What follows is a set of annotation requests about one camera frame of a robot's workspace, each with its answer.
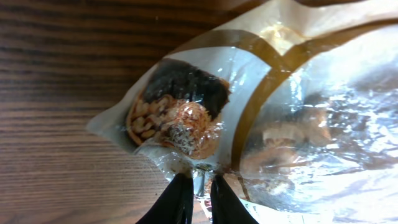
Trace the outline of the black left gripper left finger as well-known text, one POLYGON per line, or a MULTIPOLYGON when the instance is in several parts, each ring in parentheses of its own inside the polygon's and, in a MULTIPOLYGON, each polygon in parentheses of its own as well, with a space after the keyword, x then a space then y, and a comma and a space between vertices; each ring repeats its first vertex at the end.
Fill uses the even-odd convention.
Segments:
POLYGON ((191 224, 193 179, 177 174, 137 224, 191 224))

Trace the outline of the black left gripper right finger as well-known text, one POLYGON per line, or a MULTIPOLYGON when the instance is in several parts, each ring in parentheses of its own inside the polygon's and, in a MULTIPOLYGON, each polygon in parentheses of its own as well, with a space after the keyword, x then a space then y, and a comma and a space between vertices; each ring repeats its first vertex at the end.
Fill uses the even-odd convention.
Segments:
POLYGON ((213 224, 258 224, 222 175, 214 176, 210 197, 213 224))

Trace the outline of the beige brown snack packet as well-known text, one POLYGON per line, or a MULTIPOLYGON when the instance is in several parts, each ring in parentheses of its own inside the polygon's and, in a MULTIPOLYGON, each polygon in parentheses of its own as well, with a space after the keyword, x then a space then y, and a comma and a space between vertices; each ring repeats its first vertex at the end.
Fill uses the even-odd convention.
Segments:
POLYGON ((258 223, 397 222, 397 1, 265 4, 181 45, 87 125, 258 223))

